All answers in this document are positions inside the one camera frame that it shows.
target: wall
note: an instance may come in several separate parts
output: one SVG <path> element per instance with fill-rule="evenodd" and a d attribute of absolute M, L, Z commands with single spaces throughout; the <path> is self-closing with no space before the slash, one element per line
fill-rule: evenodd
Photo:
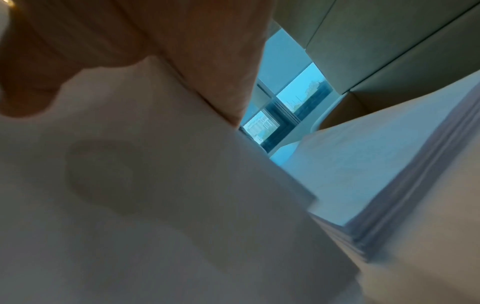
<path fill-rule="evenodd" d="M 269 156 L 272 156 L 279 148 L 290 143 L 301 140 L 305 135 L 310 133 L 310 129 L 318 118 L 337 100 L 340 95 L 333 91 L 328 95 L 305 119 L 303 119 L 290 134 L 288 134 L 280 143 L 273 148 Z"/>

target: hand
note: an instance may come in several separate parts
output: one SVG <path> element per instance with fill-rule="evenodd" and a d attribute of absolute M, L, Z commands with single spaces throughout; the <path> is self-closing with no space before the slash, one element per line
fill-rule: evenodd
<path fill-rule="evenodd" d="M 165 57 L 232 125 L 248 106 L 274 0 L 13 0 L 0 112 L 37 114 L 85 68 Z"/>

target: window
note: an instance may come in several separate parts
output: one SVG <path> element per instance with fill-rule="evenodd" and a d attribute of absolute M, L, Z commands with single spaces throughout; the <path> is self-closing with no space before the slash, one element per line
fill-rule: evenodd
<path fill-rule="evenodd" d="M 279 30 L 266 43 L 241 125 L 268 153 L 331 92 L 305 50 Z"/>

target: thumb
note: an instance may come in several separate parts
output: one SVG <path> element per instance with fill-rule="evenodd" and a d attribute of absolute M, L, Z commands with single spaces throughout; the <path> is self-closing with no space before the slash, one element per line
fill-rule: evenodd
<path fill-rule="evenodd" d="M 0 113 L 28 117 L 48 108 L 60 86 L 82 68 L 56 54 L 17 8 L 9 15 L 0 42 Z"/>

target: finger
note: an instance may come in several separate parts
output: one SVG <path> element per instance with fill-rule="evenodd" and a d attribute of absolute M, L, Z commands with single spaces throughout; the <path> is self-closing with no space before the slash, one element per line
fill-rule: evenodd
<path fill-rule="evenodd" d="M 238 126 L 255 85 L 274 1 L 118 1 L 187 83 Z"/>
<path fill-rule="evenodd" d="M 27 117 L 50 106 L 61 85 L 81 67 L 55 53 L 17 8 L 0 43 L 0 113 Z"/>

